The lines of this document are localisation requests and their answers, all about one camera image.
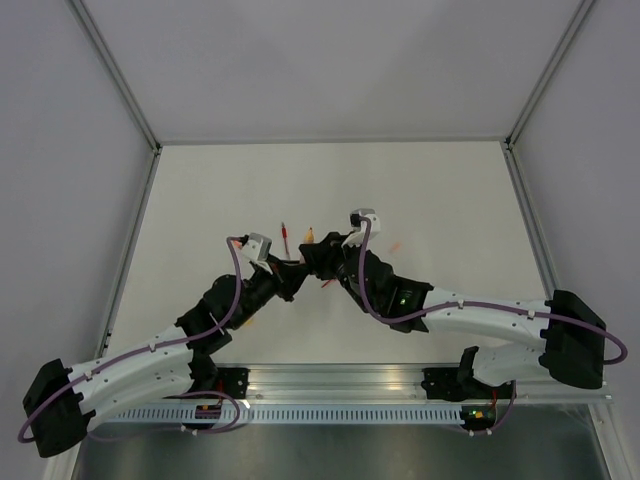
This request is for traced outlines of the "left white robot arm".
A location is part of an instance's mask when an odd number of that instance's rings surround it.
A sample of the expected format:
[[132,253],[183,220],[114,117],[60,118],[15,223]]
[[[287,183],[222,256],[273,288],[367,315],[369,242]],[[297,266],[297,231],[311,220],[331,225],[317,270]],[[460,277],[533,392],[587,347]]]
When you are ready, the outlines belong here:
[[27,421],[19,442],[50,458],[130,408],[188,392],[211,395],[218,377],[212,354],[272,298],[292,301],[309,273],[300,262],[276,258],[253,269],[248,279],[217,278],[172,326],[129,350],[74,366],[60,359],[41,366],[22,401]]

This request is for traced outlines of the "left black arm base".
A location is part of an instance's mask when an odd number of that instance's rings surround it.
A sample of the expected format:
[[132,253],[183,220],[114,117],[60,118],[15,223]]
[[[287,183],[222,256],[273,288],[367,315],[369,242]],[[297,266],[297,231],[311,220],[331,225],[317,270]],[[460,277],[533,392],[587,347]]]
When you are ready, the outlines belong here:
[[188,393],[218,391],[234,399],[245,399],[250,370],[244,367],[216,366],[209,355],[195,353],[189,363],[193,380]]

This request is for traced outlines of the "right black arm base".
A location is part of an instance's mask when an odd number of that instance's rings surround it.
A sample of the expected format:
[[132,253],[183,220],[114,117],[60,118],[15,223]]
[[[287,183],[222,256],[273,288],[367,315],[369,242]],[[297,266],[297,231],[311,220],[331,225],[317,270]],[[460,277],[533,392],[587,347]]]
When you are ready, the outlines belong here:
[[510,399],[514,393],[512,381],[490,386],[473,376],[473,361],[478,351],[478,346],[466,348],[456,367],[424,368],[421,388],[426,392],[427,398],[448,402]]

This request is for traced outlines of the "orange highlighter pen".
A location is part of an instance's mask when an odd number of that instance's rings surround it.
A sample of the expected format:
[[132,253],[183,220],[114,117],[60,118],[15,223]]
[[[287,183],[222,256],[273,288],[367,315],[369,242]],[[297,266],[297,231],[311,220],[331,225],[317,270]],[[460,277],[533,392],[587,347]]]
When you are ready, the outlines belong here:
[[314,242],[315,242],[314,230],[312,227],[310,227],[305,234],[304,243],[313,244]]

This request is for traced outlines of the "red thin pen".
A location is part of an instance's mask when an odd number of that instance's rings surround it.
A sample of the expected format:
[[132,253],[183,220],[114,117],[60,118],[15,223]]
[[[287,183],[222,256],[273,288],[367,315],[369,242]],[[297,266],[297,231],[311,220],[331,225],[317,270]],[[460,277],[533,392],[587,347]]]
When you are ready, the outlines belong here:
[[291,260],[291,252],[290,252],[289,240],[288,240],[289,238],[288,230],[284,221],[281,222],[281,236],[282,236],[282,241],[284,246],[285,257],[287,260]]

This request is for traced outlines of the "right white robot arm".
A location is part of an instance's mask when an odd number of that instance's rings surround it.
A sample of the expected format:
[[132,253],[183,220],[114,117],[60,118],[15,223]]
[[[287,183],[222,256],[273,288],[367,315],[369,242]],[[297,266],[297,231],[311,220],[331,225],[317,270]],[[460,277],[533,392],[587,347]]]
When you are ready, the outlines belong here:
[[367,314],[401,333],[458,332],[498,339],[501,346],[464,350],[457,388],[476,397],[513,380],[551,378],[584,390],[603,384],[605,322],[576,294],[547,300],[475,298],[395,274],[370,251],[332,232],[299,248],[311,273],[336,280]]

